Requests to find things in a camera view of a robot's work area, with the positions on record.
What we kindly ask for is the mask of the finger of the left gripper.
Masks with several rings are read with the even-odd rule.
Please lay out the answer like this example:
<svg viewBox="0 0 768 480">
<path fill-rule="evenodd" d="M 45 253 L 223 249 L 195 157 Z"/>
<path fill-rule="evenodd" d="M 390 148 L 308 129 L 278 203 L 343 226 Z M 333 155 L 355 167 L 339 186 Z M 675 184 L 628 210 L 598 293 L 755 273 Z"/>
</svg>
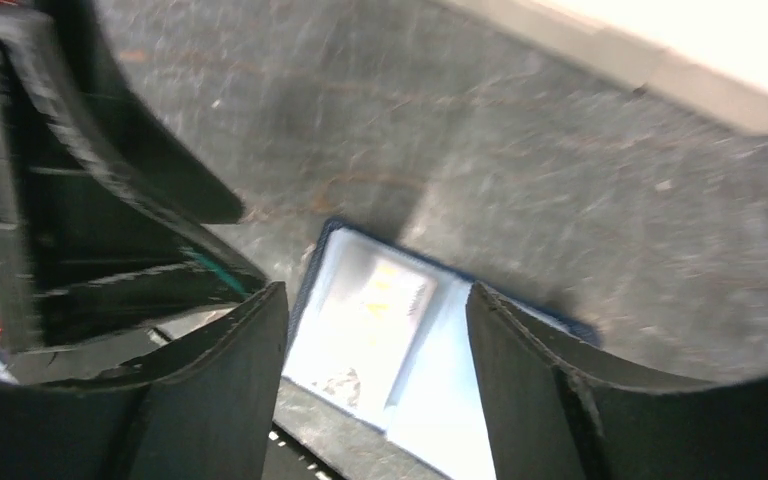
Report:
<svg viewBox="0 0 768 480">
<path fill-rule="evenodd" d="M 92 1 L 48 1 L 46 14 L 92 118 L 149 187 L 203 224 L 229 224 L 243 201 L 151 112 L 114 58 Z"/>
<path fill-rule="evenodd" d="M 0 26 L 0 320 L 61 350 L 234 305 L 265 275 L 149 187 L 92 118 L 49 26 Z"/>
</svg>

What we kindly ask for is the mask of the white credit card gold chip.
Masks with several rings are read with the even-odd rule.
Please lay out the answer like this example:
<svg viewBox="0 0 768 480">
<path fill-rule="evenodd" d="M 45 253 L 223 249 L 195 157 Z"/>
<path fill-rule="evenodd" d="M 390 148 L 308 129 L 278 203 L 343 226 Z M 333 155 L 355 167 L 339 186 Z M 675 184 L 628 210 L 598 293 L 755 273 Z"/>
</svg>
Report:
<svg viewBox="0 0 768 480">
<path fill-rule="evenodd" d="M 358 412 L 382 411 L 436 287 L 387 257 L 343 262 L 311 324 L 305 382 Z"/>
</svg>

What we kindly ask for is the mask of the white plastic tray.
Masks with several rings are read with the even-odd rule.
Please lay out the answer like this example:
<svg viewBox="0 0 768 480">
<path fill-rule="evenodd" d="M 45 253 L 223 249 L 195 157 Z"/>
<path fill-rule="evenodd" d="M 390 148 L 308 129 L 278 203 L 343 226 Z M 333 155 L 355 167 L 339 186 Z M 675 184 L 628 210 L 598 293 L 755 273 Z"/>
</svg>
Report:
<svg viewBox="0 0 768 480">
<path fill-rule="evenodd" d="M 768 135 L 768 1 L 451 1 L 628 90 Z"/>
</svg>

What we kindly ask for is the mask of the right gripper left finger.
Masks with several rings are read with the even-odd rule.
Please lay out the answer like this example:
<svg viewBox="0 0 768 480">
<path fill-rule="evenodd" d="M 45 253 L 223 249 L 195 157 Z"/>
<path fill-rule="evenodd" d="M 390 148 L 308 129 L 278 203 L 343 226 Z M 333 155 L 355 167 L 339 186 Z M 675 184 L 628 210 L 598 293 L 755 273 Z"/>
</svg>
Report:
<svg viewBox="0 0 768 480">
<path fill-rule="evenodd" d="M 0 479 L 258 479 L 288 334 L 275 282 L 92 379 L 0 381 Z"/>
</svg>

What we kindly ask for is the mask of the blue card holder wallet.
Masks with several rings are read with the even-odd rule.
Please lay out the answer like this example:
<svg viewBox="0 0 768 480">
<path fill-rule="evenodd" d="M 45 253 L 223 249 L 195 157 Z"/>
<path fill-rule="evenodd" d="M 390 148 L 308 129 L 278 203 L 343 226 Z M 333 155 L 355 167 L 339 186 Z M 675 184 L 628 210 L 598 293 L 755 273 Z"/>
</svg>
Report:
<svg viewBox="0 0 768 480">
<path fill-rule="evenodd" d="M 284 377 L 446 479 L 493 479 L 467 325 L 474 277 L 328 219 Z"/>
</svg>

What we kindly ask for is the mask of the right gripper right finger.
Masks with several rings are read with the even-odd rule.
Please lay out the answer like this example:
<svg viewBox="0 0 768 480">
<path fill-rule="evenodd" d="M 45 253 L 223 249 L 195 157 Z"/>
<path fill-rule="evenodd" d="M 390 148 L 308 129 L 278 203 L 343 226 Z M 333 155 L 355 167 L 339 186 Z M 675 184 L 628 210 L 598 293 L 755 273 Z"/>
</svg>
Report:
<svg viewBox="0 0 768 480">
<path fill-rule="evenodd" d="M 768 479 L 768 374 L 734 383 L 617 357 L 481 284 L 466 319 L 500 479 Z"/>
</svg>

